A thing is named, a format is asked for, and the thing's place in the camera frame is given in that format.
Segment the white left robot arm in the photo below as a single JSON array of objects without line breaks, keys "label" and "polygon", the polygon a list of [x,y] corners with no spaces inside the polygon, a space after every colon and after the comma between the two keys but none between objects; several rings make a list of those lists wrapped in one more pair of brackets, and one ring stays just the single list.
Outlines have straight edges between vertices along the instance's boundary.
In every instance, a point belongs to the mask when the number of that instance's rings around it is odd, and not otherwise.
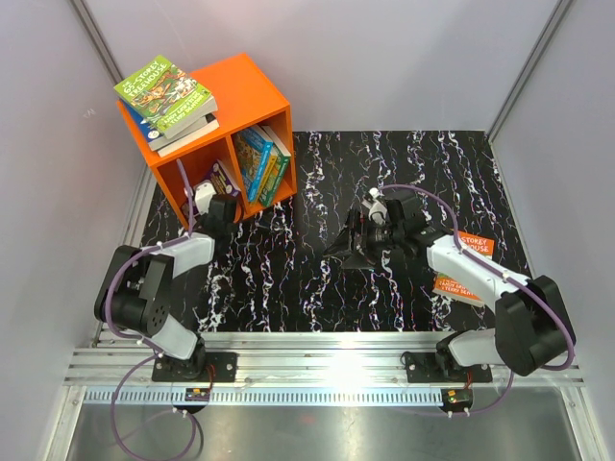
[{"label": "white left robot arm", "polygon": [[233,369],[236,356],[206,352],[204,340],[171,313],[171,301],[174,279],[226,251],[236,232],[236,209],[236,198],[215,194],[193,231],[141,249],[123,245],[111,258],[94,316],[118,337],[154,350],[154,381],[213,381],[217,372]]}]

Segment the bright blue paperback book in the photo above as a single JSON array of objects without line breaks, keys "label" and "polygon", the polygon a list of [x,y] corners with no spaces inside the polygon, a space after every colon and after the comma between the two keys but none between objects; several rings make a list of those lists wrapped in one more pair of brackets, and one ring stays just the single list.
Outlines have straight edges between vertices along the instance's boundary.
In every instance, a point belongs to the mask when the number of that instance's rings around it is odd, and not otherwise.
[{"label": "bright blue paperback book", "polygon": [[274,169],[274,167],[275,167],[275,165],[276,165],[276,163],[278,161],[278,154],[279,154],[279,149],[278,149],[276,144],[273,144],[272,147],[271,147],[271,151],[270,151],[270,154],[269,154],[269,159],[268,159],[267,165],[265,167],[265,171],[263,173],[263,176],[262,176],[262,179],[261,179],[261,182],[260,182],[260,185],[259,185],[258,194],[257,194],[257,197],[256,197],[256,202],[260,202],[262,200],[265,186],[266,186],[266,184],[268,182],[268,179],[269,179],[269,177],[270,177],[270,175],[271,175],[271,173],[272,173],[272,171],[273,171],[273,169]]}]

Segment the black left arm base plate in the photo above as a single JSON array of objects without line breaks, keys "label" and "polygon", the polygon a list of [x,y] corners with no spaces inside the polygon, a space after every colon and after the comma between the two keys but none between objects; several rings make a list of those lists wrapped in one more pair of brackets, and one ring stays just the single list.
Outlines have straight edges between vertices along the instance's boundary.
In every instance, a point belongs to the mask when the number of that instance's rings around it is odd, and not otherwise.
[{"label": "black left arm base plate", "polygon": [[238,354],[235,352],[206,352],[195,360],[171,357],[157,358],[152,372],[154,382],[209,382],[233,383],[237,371]]}]

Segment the aluminium mounting rail frame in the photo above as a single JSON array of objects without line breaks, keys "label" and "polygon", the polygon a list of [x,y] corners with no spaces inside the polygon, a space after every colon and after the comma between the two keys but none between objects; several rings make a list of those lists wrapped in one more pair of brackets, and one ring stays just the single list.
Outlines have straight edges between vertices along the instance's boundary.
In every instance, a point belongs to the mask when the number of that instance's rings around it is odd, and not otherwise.
[{"label": "aluminium mounting rail frame", "polygon": [[73,352],[64,378],[90,402],[253,406],[436,407],[454,389],[498,398],[510,381],[489,365],[490,383],[408,383],[403,352],[433,352],[442,332],[215,332],[206,352],[238,354],[235,382],[154,382],[155,358],[132,340],[103,330],[93,346]]}]

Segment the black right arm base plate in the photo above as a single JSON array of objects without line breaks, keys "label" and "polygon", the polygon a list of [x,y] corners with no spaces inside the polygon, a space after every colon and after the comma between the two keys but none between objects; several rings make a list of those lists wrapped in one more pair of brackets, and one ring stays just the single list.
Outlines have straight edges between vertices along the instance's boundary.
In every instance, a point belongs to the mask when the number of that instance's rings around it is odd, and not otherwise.
[{"label": "black right arm base plate", "polygon": [[490,383],[491,369],[473,365],[459,370],[445,371],[436,362],[435,352],[403,352],[401,363],[408,383]]}]

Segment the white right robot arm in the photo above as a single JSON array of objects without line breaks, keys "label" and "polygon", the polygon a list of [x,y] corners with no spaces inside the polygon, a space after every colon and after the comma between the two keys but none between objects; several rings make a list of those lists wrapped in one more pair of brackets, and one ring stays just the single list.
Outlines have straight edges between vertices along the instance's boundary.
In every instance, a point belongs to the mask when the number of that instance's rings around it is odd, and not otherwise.
[{"label": "white right robot arm", "polygon": [[425,190],[406,190],[403,198],[387,198],[371,189],[361,208],[349,210],[324,256],[339,259],[345,270],[373,270],[384,252],[400,251],[459,282],[495,315],[493,328],[453,333],[430,358],[412,358],[407,367],[447,381],[463,380],[480,366],[504,365],[518,376],[570,367],[576,336],[557,283],[510,271],[471,249],[457,227],[429,222],[421,204]]}]

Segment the lime 65-storey treehouse book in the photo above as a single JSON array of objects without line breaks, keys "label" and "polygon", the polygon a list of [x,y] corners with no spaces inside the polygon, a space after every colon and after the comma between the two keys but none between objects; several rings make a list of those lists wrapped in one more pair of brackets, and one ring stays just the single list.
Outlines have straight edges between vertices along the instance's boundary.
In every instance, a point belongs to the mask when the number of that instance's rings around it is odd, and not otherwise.
[{"label": "lime 65-storey treehouse book", "polygon": [[116,84],[114,90],[167,138],[218,111],[212,92],[162,55]]}]

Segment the orange two-compartment shelf box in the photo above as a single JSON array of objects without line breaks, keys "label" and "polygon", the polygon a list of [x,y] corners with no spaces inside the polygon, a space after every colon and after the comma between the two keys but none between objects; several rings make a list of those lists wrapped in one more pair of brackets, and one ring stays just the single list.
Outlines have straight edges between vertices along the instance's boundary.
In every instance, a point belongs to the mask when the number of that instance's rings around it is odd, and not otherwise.
[{"label": "orange two-compartment shelf box", "polygon": [[256,124],[269,126],[291,152],[289,165],[273,202],[277,204],[295,195],[298,181],[293,154],[291,106],[257,64],[247,54],[241,53],[197,69],[191,76],[212,92],[218,105],[215,116],[219,127],[166,157],[162,158],[149,148],[123,103],[116,103],[147,166],[182,226],[188,225],[182,210],[187,197],[177,159],[182,161],[192,186],[203,180],[215,160],[224,160],[231,167],[240,190],[243,211],[236,216],[247,219],[265,210],[260,202],[248,200],[232,141],[234,133]]}]

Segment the green 104-storey treehouse book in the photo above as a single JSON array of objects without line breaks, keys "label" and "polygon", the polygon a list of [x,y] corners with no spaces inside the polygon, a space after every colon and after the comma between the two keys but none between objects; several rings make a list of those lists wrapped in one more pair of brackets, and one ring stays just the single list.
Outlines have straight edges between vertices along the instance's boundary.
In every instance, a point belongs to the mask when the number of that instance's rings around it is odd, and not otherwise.
[{"label": "green 104-storey treehouse book", "polygon": [[282,183],[283,176],[291,159],[291,153],[270,126],[263,125],[262,128],[271,138],[273,144],[276,144],[279,149],[278,161],[268,179],[262,200],[260,201],[262,206],[269,207],[273,204],[275,195]]}]

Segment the blue 91-storey treehouse book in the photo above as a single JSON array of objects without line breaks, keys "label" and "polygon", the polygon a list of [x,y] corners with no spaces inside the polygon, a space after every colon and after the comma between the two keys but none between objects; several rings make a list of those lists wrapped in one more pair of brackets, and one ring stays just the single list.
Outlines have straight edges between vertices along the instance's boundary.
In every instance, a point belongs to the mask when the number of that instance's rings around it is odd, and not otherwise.
[{"label": "blue 91-storey treehouse book", "polygon": [[171,155],[185,145],[205,136],[219,128],[219,122],[213,113],[200,117],[195,123],[178,134],[167,138],[159,130],[153,128],[134,109],[126,106],[128,113],[136,123],[148,147],[161,158]]}]

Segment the black marble-pattern mat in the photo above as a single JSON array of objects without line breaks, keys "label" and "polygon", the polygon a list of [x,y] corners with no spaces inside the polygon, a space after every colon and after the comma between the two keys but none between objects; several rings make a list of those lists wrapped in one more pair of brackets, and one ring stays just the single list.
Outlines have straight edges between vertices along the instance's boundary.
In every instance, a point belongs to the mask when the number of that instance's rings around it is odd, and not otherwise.
[{"label": "black marble-pattern mat", "polygon": [[486,134],[297,132],[298,192],[244,221],[228,250],[173,282],[172,313],[202,332],[428,331],[491,328],[492,312],[433,293],[433,272],[400,252],[345,271],[324,250],[371,187],[428,191],[426,217],[490,238],[498,263],[529,273]]}]

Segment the purple 52-storey treehouse book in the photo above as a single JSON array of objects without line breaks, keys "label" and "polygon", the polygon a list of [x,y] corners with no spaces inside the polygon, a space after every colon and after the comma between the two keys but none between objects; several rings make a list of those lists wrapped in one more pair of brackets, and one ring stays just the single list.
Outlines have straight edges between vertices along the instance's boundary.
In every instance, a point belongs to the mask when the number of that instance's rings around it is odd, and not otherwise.
[{"label": "purple 52-storey treehouse book", "polygon": [[197,191],[206,182],[210,182],[218,194],[226,194],[236,198],[240,195],[240,188],[236,182],[234,172],[231,169],[231,165],[225,159],[217,159],[208,170],[204,179],[194,187],[194,190]]}]

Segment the teal 26-storey treehouse book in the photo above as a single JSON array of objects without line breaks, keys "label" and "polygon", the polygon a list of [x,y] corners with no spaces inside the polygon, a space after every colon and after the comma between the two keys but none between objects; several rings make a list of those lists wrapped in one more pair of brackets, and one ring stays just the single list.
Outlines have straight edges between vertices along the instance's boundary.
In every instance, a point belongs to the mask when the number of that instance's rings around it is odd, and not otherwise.
[{"label": "teal 26-storey treehouse book", "polygon": [[232,141],[247,198],[252,203],[258,197],[258,189],[269,161],[273,141],[259,125],[234,133]]}]

